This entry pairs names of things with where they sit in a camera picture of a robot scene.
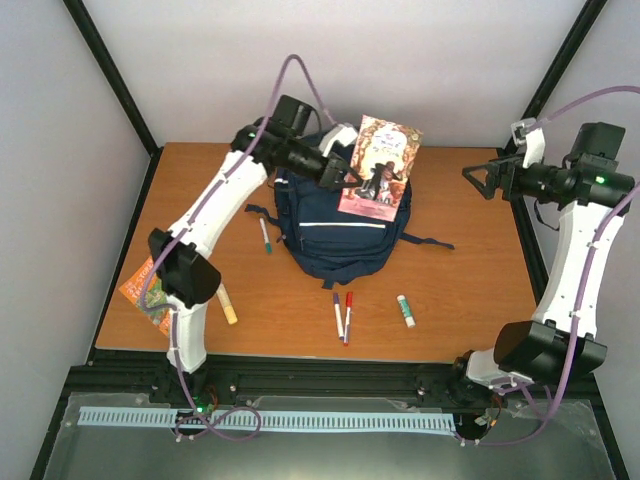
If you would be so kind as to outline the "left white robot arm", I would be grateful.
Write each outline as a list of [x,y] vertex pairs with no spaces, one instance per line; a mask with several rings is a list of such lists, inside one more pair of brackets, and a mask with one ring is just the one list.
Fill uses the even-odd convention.
[[236,133],[222,166],[195,203],[168,230],[154,229],[148,237],[152,273],[172,314],[167,358],[178,371],[172,388],[186,402],[201,400],[208,390],[208,378],[198,369],[207,356],[207,305],[221,285],[209,258],[236,212],[277,169],[329,190],[362,183],[349,161],[332,150],[334,144],[354,144],[357,129],[339,123],[318,146],[310,146],[301,139],[310,114],[310,105],[282,96],[275,117],[262,117]]

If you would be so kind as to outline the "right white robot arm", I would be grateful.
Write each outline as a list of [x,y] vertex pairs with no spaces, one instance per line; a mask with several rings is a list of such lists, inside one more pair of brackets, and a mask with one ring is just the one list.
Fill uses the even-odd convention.
[[541,300],[530,320],[506,324],[493,348],[459,357],[448,384],[450,398],[463,406],[533,384],[564,387],[605,360],[595,339],[596,307],[612,243],[623,226],[633,177],[617,170],[622,127],[597,122],[579,129],[561,166],[544,161],[544,133],[534,119],[511,127],[518,151],[463,176],[486,199],[528,196],[560,212],[559,244]]

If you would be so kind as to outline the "navy blue backpack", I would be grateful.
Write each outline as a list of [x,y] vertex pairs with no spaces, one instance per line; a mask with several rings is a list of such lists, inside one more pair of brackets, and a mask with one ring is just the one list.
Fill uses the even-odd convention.
[[338,210],[342,191],[316,183],[324,170],[318,166],[310,174],[301,164],[321,158],[322,132],[299,137],[297,131],[270,122],[252,155],[266,162],[275,173],[276,215],[249,204],[247,212],[261,216],[262,226],[280,229],[282,241],[304,273],[323,281],[324,289],[346,285],[356,278],[381,270],[398,241],[436,245],[453,249],[449,243],[407,234],[412,191],[406,187],[400,195],[395,218],[386,222]]

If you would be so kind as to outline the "pink illustrated paperback book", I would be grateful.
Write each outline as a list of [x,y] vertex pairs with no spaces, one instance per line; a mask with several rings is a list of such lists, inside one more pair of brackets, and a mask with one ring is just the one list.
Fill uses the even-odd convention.
[[422,140],[417,128],[364,115],[351,157],[362,184],[342,191],[338,210],[394,221]]

